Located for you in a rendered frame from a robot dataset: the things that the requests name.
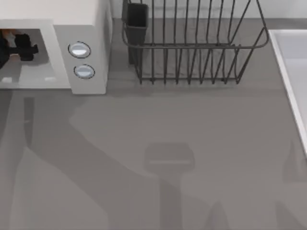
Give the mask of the pale microwave oven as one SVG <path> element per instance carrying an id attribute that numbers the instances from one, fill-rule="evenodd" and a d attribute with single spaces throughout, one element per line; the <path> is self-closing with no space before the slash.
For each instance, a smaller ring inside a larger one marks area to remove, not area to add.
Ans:
<path id="1" fill-rule="evenodd" d="M 0 64 L 0 89 L 70 89 L 105 94 L 113 33 L 110 0 L 0 0 L 0 34 L 28 34 L 39 52 L 32 61 L 11 55 Z M 69 44 L 84 42 L 87 58 L 75 58 Z M 74 67 L 90 65 L 95 75 L 80 79 Z"/>

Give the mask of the round grey microwave knob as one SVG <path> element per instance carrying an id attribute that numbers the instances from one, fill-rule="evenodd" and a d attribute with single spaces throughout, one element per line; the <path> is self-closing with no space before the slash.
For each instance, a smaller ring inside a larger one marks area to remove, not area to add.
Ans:
<path id="1" fill-rule="evenodd" d="M 80 65 L 74 67 L 74 74 L 80 79 L 90 79 L 95 75 L 95 70 L 90 65 Z"/>
<path id="2" fill-rule="evenodd" d="M 69 44 L 68 52 L 75 58 L 87 58 L 91 54 L 91 48 L 84 42 Z"/>

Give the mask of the dark grey cutlery holder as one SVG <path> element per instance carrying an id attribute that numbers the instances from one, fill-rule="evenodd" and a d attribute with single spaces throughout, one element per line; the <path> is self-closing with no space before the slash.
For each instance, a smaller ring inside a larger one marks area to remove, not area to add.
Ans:
<path id="1" fill-rule="evenodd" d="M 127 47 L 129 54 L 129 64 L 139 66 L 142 48 L 148 28 L 149 7 L 141 2 L 131 2 L 131 0 L 123 0 L 122 6 L 122 22 L 127 38 Z"/>

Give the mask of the white sink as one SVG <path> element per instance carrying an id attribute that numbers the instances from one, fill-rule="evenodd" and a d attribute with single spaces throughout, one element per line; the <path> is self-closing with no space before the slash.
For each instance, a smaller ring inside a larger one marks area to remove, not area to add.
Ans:
<path id="1" fill-rule="evenodd" d="M 307 29 L 271 29 L 269 35 L 307 157 Z"/>

